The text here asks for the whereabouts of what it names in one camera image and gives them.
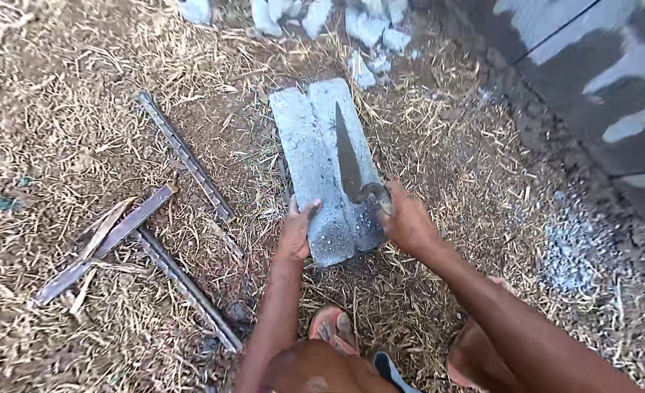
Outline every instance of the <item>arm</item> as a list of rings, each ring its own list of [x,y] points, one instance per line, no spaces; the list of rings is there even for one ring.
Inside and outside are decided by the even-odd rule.
[[[380,213],[387,235],[443,279],[521,386],[539,392],[641,392],[625,374],[487,279],[441,239],[422,202],[389,184],[396,214]]]
[[[310,220],[321,206],[322,201],[317,199],[299,213],[295,196],[289,203],[257,325],[235,382],[236,393],[256,392],[269,360],[297,342],[300,276],[303,260],[310,254],[306,235]]]

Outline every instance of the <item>right hand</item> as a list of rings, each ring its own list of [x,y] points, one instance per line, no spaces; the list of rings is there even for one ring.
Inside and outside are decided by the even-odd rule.
[[[405,188],[396,180],[386,183],[395,207],[395,214],[389,216],[378,211],[378,220],[383,232],[405,253],[415,259],[430,257],[444,241],[436,230],[423,203],[406,195]]]

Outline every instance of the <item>concrete rubble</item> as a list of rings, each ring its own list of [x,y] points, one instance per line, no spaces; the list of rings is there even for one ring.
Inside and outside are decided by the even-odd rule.
[[[397,53],[405,52],[405,47],[410,43],[412,37],[395,29],[383,31],[383,46]]]
[[[179,14],[194,24],[211,24],[211,3],[208,0],[186,0],[178,4]]]
[[[291,8],[291,5],[293,5],[293,0],[268,0],[269,20],[278,22],[283,16],[284,10]]]
[[[336,151],[339,103],[359,163],[362,183],[378,182],[361,122],[343,79],[313,83],[308,94],[290,87],[269,96],[296,197],[303,209],[315,198],[322,209],[311,221],[308,242],[318,266],[330,266],[385,242],[371,201],[353,204],[342,190]]]
[[[387,8],[390,22],[392,22],[392,24],[400,23],[405,19],[407,0],[388,0]]]
[[[332,0],[315,0],[310,4],[302,25],[311,39],[318,37],[330,11],[332,11]]]
[[[352,52],[352,56],[347,60],[347,66],[352,71],[354,80],[359,84],[362,90],[367,90],[375,85],[375,76],[363,62],[363,58],[358,49]]]
[[[347,34],[362,41],[369,49],[373,48],[390,25],[390,20],[385,16],[371,17],[355,5],[348,5],[344,16]]]
[[[281,37],[283,30],[274,20],[271,20],[269,3],[266,0],[252,0],[252,19],[255,21],[255,28],[263,34]]]
[[[372,73],[380,74],[383,72],[390,72],[392,63],[385,53],[378,53],[373,59],[366,63],[366,66],[369,67],[369,70]]]

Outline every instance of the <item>metal bar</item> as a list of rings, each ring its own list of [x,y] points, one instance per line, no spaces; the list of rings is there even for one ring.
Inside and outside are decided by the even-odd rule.
[[[198,183],[206,193],[206,196],[213,205],[218,217],[226,224],[231,222],[235,218],[235,213],[230,206],[228,206],[220,192],[218,192],[218,189],[215,188],[215,185],[204,170],[204,167],[201,166],[199,160],[196,159],[194,154],[191,152],[187,142],[185,142],[184,139],[182,139],[182,137],[174,130],[170,121],[167,120],[158,108],[158,105],[152,100],[151,95],[147,92],[140,92],[135,96],[135,100],[141,105],[143,110],[150,115],[152,120],[158,126],[158,129],[161,130],[170,142],[170,145],[172,145],[172,147],[177,151],[177,155],[189,169],[189,172],[194,176],[196,183]]]
[[[158,191],[152,193],[147,201],[143,202],[138,208],[128,213],[126,218],[121,220],[111,231],[107,237],[100,243],[97,250],[92,255],[93,259],[104,258],[109,254],[116,245],[118,245],[128,234],[133,232],[140,224],[142,224],[150,215],[152,215],[160,206],[167,201],[177,187],[172,184],[163,185]],[[78,281],[82,275],[91,266],[91,261],[76,260],[70,266],[65,268],[64,271],[57,274],[44,287],[39,290],[36,295],[35,301],[40,306],[45,306],[49,301],[55,299],[59,294],[63,293],[70,285]]]
[[[216,336],[228,351],[242,350],[242,342],[232,332],[227,323],[223,320],[218,309],[206,298],[204,292],[196,286],[189,276],[179,267],[172,256],[162,247],[160,241],[152,231],[145,225],[138,227],[136,237],[141,241],[146,254],[160,269],[174,282],[175,286],[187,297],[188,301],[196,308],[196,311],[216,327]]]

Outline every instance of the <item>left hand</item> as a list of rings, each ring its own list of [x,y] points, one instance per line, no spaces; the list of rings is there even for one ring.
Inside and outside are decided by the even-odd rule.
[[[306,206],[302,212],[298,210],[298,200],[293,195],[288,203],[288,215],[283,223],[281,239],[279,239],[277,254],[302,261],[310,255],[308,246],[308,226],[310,220],[318,214],[322,200],[317,198]]]

